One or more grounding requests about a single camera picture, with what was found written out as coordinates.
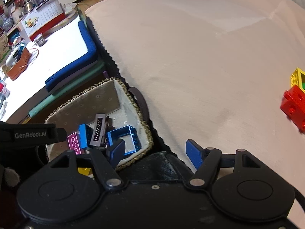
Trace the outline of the grey grille toy piece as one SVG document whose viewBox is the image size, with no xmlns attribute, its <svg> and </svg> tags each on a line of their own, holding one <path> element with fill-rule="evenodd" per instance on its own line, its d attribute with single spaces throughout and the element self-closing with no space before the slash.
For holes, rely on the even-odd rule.
<svg viewBox="0 0 305 229">
<path fill-rule="evenodd" d="M 94 147 L 101 147 L 105 142 L 105 132 L 108 127 L 109 117 L 106 114 L 96 114 L 94 130 L 90 145 Z"/>
</svg>

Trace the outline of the blue toy brick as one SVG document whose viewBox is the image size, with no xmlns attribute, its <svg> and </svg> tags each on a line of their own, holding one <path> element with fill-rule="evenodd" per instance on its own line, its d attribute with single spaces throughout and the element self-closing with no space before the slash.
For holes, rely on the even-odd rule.
<svg viewBox="0 0 305 229">
<path fill-rule="evenodd" d="M 89 147 L 93 129 L 87 124 L 79 125 L 79 143 L 82 149 Z"/>
</svg>

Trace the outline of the pink toy brick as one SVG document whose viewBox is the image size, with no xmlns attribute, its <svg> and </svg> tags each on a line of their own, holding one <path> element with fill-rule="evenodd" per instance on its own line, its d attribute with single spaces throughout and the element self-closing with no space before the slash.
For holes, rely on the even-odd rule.
<svg viewBox="0 0 305 229">
<path fill-rule="evenodd" d="M 76 155 L 84 154 L 84 150 L 81 148 L 79 134 L 74 132 L 67 136 L 69 149 L 74 150 Z"/>
</svg>

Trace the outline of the blue window frame brick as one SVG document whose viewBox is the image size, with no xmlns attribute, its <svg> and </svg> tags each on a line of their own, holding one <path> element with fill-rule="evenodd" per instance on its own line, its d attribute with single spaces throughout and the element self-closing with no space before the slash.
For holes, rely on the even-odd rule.
<svg viewBox="0 0 305 229">
<path fill-rule="evenodd" d="M 107 133 L 109 146 L 112 146 L 116 141 L 122 139 L 125 141 L 125 156 L 134 154 L 141 149 L 141 143 L 137 136 L 135 127 L 126 125 L 121 128 L 114 129 Z"/>
</svg>

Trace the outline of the red toy brick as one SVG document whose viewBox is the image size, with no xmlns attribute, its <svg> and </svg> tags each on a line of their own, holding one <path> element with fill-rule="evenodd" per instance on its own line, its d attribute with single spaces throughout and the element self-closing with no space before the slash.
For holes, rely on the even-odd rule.
<svg viewBox="0 0 305 229">
<path fill-rule="evenodd" d="M 297 85 L 284 92 L 280 109 L 304 133 L 304 92 Z"/>
</svg>

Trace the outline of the yellow window frame brick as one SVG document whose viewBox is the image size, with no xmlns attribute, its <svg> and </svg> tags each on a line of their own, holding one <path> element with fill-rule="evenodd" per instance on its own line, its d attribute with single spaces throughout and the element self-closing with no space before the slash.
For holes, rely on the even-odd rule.
<svg viewBox="0 0 305 229">
<path fill-rule="evenodd" d="M 305 93 L 305 72 L 297 67 L 290 75 L 290 84 L 291 87 L 297 85 Z"/>
</svg>

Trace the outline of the brown leather pencil case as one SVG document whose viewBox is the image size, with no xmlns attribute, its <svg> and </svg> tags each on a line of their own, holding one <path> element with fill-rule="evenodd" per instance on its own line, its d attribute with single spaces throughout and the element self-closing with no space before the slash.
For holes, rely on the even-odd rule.
<svg viewBox="0 0 305 229">
<path fill-rule="evenodd" d="M 22 72 L 28 67 L 28 61 L 30 59 L 30 52 L 25 48 L 21 54 L 21 58 L 14 64 L 7 72 L 6 75 L 14 81 L 17 79 Z"/>
</svg>

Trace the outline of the green folded mat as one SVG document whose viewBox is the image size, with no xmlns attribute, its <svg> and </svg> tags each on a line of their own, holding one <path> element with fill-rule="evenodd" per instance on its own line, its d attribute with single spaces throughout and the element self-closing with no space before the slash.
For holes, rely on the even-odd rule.
<svg viewBox="0 0 305 229">
<path fill-rule="evenodd" d="M 104 63 L 100 61 L 95 61 L 85 68 L 85 71 L 79 74 L 74 73 L 67 79 L 61 81 L 56 87 L 49 93 L 49 95 L 44 98 L 39 104 L 33 107 L 28 116 L 33 118 L 39 114 L 42 110 L 46 109 L 48 106 L 53 104 L 55 101 L 66 96 L 67 94 L 73 92 L 83 84 L 91 81 L 93 78 L 104 72 Z"/>
</svg>

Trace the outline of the small glass jar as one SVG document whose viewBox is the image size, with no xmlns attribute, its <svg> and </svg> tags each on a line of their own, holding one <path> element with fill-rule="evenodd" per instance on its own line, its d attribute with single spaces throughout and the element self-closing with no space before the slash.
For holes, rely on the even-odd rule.
<svg viewBox="0 0 305 229">
<path fill-rule="evenodd" d="M 43 34 L 39 34 L 35 37 L 34 42 L 35 42 L 35 44 L 37 44 L 37 46 L 40 47 L 45 44 L 46 40 L 45 40 Z"/>
</svg>

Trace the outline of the blue folded mat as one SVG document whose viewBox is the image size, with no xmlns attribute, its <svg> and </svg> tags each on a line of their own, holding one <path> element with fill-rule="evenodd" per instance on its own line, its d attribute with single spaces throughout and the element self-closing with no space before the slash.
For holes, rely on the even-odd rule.
<svg viewBox="0 0 305 229">
<path fill-rule="evenodd" d="M 79 21 L 78 27 L 82 39 L 87 47 L 87 52 L 60 69 L 45 81 L 46 90 L 48 93 L 53 93 L 62 86 L 66 85 L 77 76 L 87 71 L 97 61 L 97 48 L 87 30 L 85 23 L 83 21 Z"/>
</svg>

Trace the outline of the beige blanket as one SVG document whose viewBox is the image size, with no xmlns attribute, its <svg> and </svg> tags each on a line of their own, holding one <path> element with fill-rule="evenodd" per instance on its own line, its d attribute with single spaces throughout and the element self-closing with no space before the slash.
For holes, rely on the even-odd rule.
<svg viewBox="0 0 305 229">
<path fill-rule="evenodd" d="M 304 9 L 291 0 L 104 0 L 86 11 L 154 128 L 188 162 L 187 139 L 243 148 L 304 191 L 304 134 L 281 111 L 304 68 Z"/>
</svg>

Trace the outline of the desk calendar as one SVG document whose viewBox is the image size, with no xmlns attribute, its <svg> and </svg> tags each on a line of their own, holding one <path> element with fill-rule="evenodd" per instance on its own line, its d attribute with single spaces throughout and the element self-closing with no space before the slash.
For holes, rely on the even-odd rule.
<svg viewBox="0 0 305 229">
<path fill-rule="evenodd" d="M 34 8 L 21 20 L 23 29 L 31 41 L 65 19 L 58 0 L 47 0 Z"/>
</svg>

